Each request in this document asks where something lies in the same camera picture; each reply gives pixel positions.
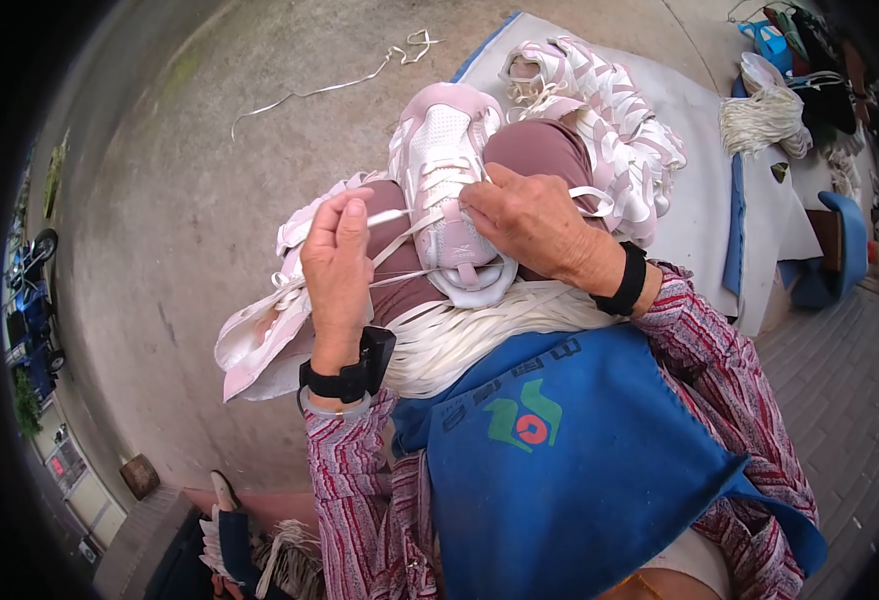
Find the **logo on apron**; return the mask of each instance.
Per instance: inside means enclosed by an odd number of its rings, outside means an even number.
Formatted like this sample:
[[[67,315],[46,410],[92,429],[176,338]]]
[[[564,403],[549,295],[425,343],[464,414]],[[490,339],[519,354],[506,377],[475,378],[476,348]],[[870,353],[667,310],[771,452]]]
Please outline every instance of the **logo on apron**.
[[[562,419],[562,407],[543,396],[539,388],[542,379],[535,379],[523,384],[519,402],[523,403],[532,414],[519,414],[519,405],[510,398],[496,398],[482,410],[492,413],[492,420],[486,430],[491,440],[505,442],[520,450],[531,453],[530,446],[538,446],[549,438],[549,446],[555,444],[559,432],[559,421]]]

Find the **black wristband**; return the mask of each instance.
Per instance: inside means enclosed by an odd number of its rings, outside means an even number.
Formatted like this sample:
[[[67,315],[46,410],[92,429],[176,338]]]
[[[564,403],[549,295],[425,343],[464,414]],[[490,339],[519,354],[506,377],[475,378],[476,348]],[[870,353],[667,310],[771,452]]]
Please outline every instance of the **black wristband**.
[[[646,251],[632,242],[621,242],[620,246],[625,250],[625,269],[619,289],[610,298],[604,295],[589,296],[602,312],[628,317],[632,315],[632,307],[636,306],[646,283]]]
[[[309,386],[317,396],[323,398],[338,398],[344,404],[361,401],[366,393],[366,382],[369,377],[368,362],[363,361],[355,365],[344,366],[338,375],[319,375],[313,370],[312,361],[306,361],[299,366],[299,386]]]
[[[395,346],[396,336],[392,331],[372,325],[364,327],[360,339],[360,362],[344,366],[338,375],[324,376],[316,373],[313,361],[308,360],[299,366],[299,390],[309,386],[317,396],[338,398],[344,404],[361,401],[366,393],[373,396],[383,383],[385,368]]]

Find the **blue apron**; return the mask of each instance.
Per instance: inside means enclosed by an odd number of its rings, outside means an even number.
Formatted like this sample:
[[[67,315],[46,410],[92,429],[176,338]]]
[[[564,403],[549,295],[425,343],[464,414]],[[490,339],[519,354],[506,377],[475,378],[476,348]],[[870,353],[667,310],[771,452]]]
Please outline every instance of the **blue apron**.
[[[716,498],[775,515],[808,577],[812,522],[745,478],[659,374],[631,324],[507,340],[436,398],[393,413],[399,454],[425,447],[449,597],[595,598]]]

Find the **blue motorcycle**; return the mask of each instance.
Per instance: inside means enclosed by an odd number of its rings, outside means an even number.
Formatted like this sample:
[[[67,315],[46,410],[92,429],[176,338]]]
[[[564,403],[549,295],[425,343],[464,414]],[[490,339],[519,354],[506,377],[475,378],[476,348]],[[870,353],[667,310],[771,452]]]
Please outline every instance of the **blue motorcycle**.
[[[53,307],[43,265],[56,254],[59,236],[44,229],[32,242],[15,249],[6,282],[12,300],[6,306],[6,331],[10,351],[6,364],[15,373],[23,370],[43,402],[56,388],[56,374],[66,364],[66,354],[51,341]]]

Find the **blue plastic chair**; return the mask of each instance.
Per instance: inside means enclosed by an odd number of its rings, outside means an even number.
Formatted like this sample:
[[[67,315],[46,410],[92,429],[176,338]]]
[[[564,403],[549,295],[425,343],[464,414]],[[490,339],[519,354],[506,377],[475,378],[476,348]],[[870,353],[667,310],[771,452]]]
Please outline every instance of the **blue plastic chair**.
[[[840,213],[840,271],[819,269],[822,258],[784,260],[779,263],[783,284],[789,287],[799,278],[790,294],[793,304],[804,308],[825,308],[841,300],[865,277],[866,228],[863,211],[850,198],[835,192],[819,192],[819,201]]]

